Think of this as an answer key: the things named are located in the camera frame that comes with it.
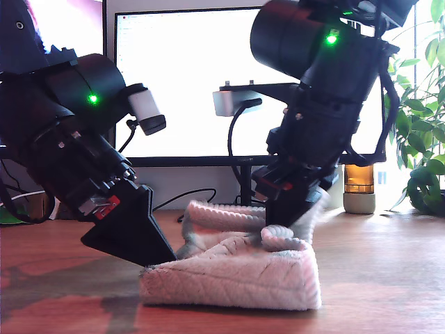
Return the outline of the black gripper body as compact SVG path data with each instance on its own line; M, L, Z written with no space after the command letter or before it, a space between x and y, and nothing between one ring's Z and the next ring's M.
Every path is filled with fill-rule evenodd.
M129 161L76 118L59 118L36 134L31 176L79 220L121 221L135 212Z
M252 174L255 191L269 200L307 193L338 161L352 136L360 103L295 88L281 125L269 132L277 160Z

